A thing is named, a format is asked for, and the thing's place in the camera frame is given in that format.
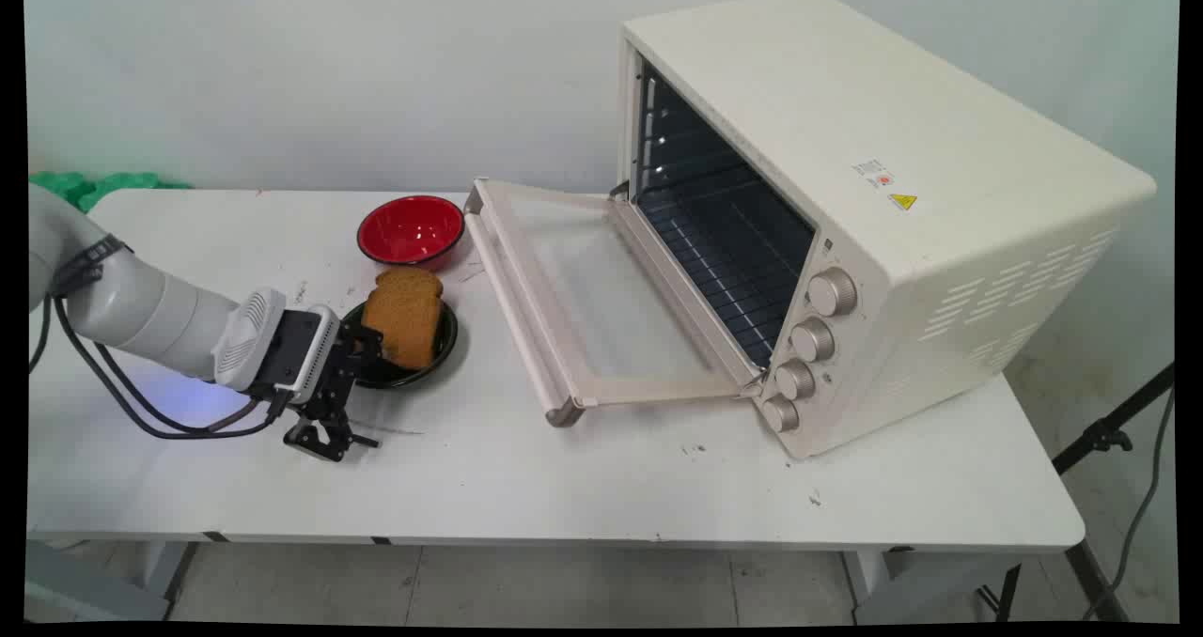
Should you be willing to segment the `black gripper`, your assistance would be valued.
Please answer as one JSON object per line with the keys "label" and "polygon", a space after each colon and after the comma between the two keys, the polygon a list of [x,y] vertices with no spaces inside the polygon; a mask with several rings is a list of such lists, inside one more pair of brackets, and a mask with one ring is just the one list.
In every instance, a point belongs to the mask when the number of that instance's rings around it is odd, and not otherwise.
{"label": "black gripper", "polygon": [[298,419],[284,433],[285,447],[343,462],[352,445],[375,450],[380,442],[352,431],[346,413],[322,415],[334,398],[345,400],[352,367],[369,367],[380,359],[383,334],[368,326],[342,321],[331,310],[285,310],[251,379],[251,395],[274,401],[288,393],[285,407]]}

